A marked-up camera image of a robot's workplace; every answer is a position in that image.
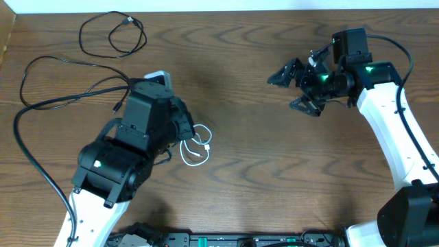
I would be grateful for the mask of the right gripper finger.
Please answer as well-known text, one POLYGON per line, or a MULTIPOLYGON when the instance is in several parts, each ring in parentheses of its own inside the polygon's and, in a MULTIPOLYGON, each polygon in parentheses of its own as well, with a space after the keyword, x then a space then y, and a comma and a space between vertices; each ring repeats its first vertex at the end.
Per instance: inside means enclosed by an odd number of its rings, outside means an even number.
POLYGON ((311 117, 319 117, 324 110, 324 104, 317 104, 311 101, 306 95, 292 100, 289 103, 289 107, 311 117))
POLYGON ((276 73, 271 75, 267 83, 275 86, 289 86, 292 80, 299 83, 304 69, 304 64, 298 58, 291 59, 276 73))

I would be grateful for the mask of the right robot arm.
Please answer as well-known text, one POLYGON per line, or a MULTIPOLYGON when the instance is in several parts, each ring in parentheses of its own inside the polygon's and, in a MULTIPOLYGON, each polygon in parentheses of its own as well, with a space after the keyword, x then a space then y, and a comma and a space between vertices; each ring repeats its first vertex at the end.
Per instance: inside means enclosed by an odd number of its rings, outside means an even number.
POLYGON ((391 62, 372 59, 368 38, 362 28, 336 32, 307 63, 290 60, 268 83, 299 88, 302 95, 290 107, 312 117, 329 102, 346 98, 346 106, 359 110, 379 142, 396 192, 375 220, 345 230, 345 246, 435 246, 438 155, 407 103, 406 77, 391 62))

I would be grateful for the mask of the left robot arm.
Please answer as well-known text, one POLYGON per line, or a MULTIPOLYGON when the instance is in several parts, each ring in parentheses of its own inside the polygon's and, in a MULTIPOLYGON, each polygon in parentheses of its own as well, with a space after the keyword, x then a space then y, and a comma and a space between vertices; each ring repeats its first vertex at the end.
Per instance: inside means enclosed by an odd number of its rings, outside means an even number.
POLYGON ((103 246, 137 189, 150 177, 156 157, 194 137, 193 120, 171 84, 133 85, 122 118, 109 121, 78 156, 67 215, 56 246, 103 246))

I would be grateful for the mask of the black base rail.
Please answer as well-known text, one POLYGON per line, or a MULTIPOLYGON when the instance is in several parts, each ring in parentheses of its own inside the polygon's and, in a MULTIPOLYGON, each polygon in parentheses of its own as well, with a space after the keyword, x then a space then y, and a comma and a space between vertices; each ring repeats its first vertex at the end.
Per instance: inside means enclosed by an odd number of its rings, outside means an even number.
POLYGON ((303 233, 192 233, 191 231, 160 231, 145 223, 136 223, 120 233, 112 233, 105 247, 240 247, 271 246, 348 246, 339 233, 306 230, 303 233))

